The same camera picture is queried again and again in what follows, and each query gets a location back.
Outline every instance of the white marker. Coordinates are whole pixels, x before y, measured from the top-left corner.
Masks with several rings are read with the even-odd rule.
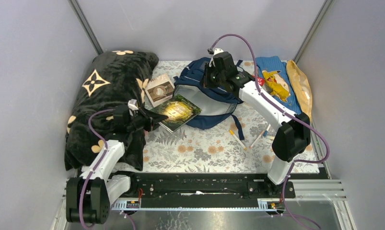
[[[263,136],[263,132],[260,133],[260,135],[258,135],[258,137],[256,138],[255,141],[253,141],[252,145],[249,147],[249,149],[253,148],[253,146],[256,144],[256,142]]]
[[[239,138],[237,138],[237,136],[233,133],[233,131],[229,130],[229,132],[231,133],[231,135],[237,140],[237,143],[239,143],[245,150],[247,149],[246,146],[243,144],[243,142],[241,142],[239,140]]]

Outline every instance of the black pillow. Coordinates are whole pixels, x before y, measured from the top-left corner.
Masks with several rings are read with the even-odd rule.
[[[154,53],[129,50],[105,52],[93,60],[68,120],[64,157],[66,170],[89,166],[103,146],[102,140],[88,127],[89,117],[98,111],[125,104],[130,99],[137,99],[139,104],[144,104],[144,88],[151,80],[157,63],[158,57]],[[95,116],[92,126],[102,137],[112,133],[112,112]],[[144,131],[134,133],[132,142],[119,162],[142,171],[145,144]]]

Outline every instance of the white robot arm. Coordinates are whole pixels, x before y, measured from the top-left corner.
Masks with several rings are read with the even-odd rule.
[[[296,116],[308,124],[310,120],[304,113],[296,115],[267,92],[264,91],[261,95],[256,87],[257,82],[254,81],[254,77],[249,73],[237,70],[232,55],[216,48],[210,63],[205,66],[201,84],[208,88],[223,86],[228,92],[251,105],[277,131],[272,145],[277,157],[268,172],[268,178],[273,184],[279,185],[284,181],[294,158],[303,152],[311,141],[310,130],[285,114]]]
[[[120,197],[120,195],[130,189],[130,177],[125,175],[115,175],[108,181],[113,167],[119,159],[125,155],[125,145],[123,142],[118,140],[108,140],[107,146],[108,149],[106,156],[102,158],[102,154],[106,150],[106,147],[103,146],[91,166],[89,166],[88,169],[80,175],[80,178],[85,180],[88,175],[93,172],[89,178],[90,180],[94,180],[96,178],[104,180],[109,197],[109,203],[112,205]],[[92,169],[98,162],[100,162],[100,164],[96,167],[96,170],[93,171]]]

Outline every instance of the pikachu toy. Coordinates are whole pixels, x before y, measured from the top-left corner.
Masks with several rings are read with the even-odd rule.
[[[284,79],[280,77],[280,71],[267,72],[263,70],[261,73],[266,80],[266,84],[273,90],[270,95],[275,95],[283,102],[287,102],[287,98],[290,96],[290,89]]]

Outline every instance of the gray wall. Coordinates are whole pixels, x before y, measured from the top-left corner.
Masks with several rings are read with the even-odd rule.
[[[49,229],[64,135],[96,53],[68,1],[0,1],[0,229]]]
[[[385,229],[385,0],[337,0],[299,66],[358,229]]]
[[[149,50],[195,60],[221,35],[245,37],[259,56],[292,59],[324,0],[79,0],[104,50]],[[238,38],[219,48],[251,59]]]

